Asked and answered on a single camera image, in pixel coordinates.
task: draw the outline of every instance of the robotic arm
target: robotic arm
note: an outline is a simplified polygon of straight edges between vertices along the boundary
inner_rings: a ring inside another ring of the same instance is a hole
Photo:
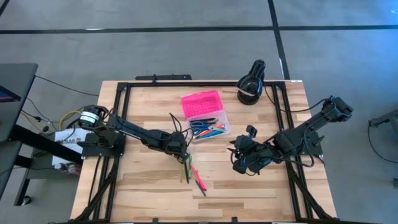
[[[331,96],[324,99],[321,112],[300,126],[277,133],[263,143],[252,140],[256,137],[257,130],[248,126],[247,136],[241,135],[235,141],[231,141],[235,146],[235,149],[229,149],[231,161],[233,154],[237,158],[233,162],[233,169],[245,174],[248,168],[259,174],[260,170],[271,162],[279,164],[282,161],[290,161],[291,156],[301,154],[303,150],[309,153],[309,148],[317,146],[323,139],[323,136],[318,138],[316,130],[329,122],[347,121],[352,112],[353,109],[341,98]],[[311,167],[313,163],[303,165]]]
[[[103,147],[115,147],[118,143],[118,135],[115,132],[119,132],[139,139],[149,149],[174,156],[179,162],[183,163],[189,157],[187,153],[189,143],[186,142],[188,130],[182,131],[181,126],[180,130],[177,130],[175,125],[177,119],[172,114],[170,115],[175,126],[175,131],[171,134],[161,130],[146,130],[109,112],[103,106],[86,106],[81,113],[78,124],[81,128],[93,131],[98,135],[99,141],[96,143],[84,142],[81,145],[99,144]]]

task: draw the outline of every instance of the gray concrete floor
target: gray concrete floor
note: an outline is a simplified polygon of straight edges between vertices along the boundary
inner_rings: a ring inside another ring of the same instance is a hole
[[[398,24],[393,0],[274,2],[280,26]],[[0,30],[271,24],[265,0],[11,0],[0,17]],[[310,104],[336,95],[355,109],[349,122],[320,131],[326,135],[322,146],[338,216],[396,223],[398,190],[392,178],[398,177],[398,165],[372,152],[367,122],[398,108],[398,30],[281,35],[291,79],[304,81]],[[237,79],[257,58],[267,62],[268,79],[282,78],[272,31],[0,35],[0,46],[0,63],[35,62],[38,75],[91,93],[99,92],[103,80],[133,80],[153,73]],[[42,80],[34,82],[29,97],[53,120],[97,100]],[[24,109],[35,113],[29,102]],[[34,130],[25,120],[19,122]],[[397,139],[389,125],[372,129],[371,135],[382,155],[398,161]],[[29,154],[30,149],[21,153]],[[0,223],[66,221],[78,179],[33,181],[28,194],[34,202],[13,207],[22,175],[22,169],[12,173],[0,201]]]

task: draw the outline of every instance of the black lamp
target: black lamp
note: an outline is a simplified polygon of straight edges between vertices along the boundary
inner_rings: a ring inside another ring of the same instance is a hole
[[[243,76],[236,86],[239,88],[238,100],[244,105],[253,105],[259,101],[264,81],[264,70],[266,63],[263,60],[256,60],[250,72]]]

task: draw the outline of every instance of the pink container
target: pink container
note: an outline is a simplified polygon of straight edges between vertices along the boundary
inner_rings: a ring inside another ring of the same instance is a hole
[[[187,119],[223,109],[223,103],[217,90],[184,96],[181,99],[181,104]]]

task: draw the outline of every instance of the wooden tabletop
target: wooden tabletop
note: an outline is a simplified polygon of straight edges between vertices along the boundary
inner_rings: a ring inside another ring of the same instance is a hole
[[[99,105],[113,107],[117,83],[103,82]],[[303,83],[286,81],[286,86],[291,110],[308,108]],[[232,170],[229,160],[227,147],[232,147],[229,142],[246,134],[248,124],[257,128],[256,140],[259,142],[278,132],[275,107],[265,94],[257,104],[246,106],[238,101],[235,87],[136,87],[131,90],[127,120],[146,129],[172,132],[174,127],[169,115],[172,113],[186,127],[181,97],[208,90],[220,93],[231,134],[193,143],[188,149],[193,156],[193,165],[207,186],[207,197],[202,195],[195,181],[180,183],[181,164],[174,157],[152,151],[128,137],[119,164],[112,222],[151,222],[153,218],[159,218],[160,222],[230,222],[231,217],[242,222],[295,220],[284,163],[269,164],[260,175],[250,177]],[[271,88],[267,87],[267,92],[272,97]],[[311,115],[306,111],[292,116],[298,126]],[[310,162],[307,156],[302,159]],[[87,206],[96,161],[97,158],[84,161],[71,218]],[[312,168],[304,167],[304,171],[309,191],[327,213],[335,216],[323,164],[315,161]],[[302,194],[297,191],[300,210],[305,217]],[[100,218],[104,216],[106,194]]]

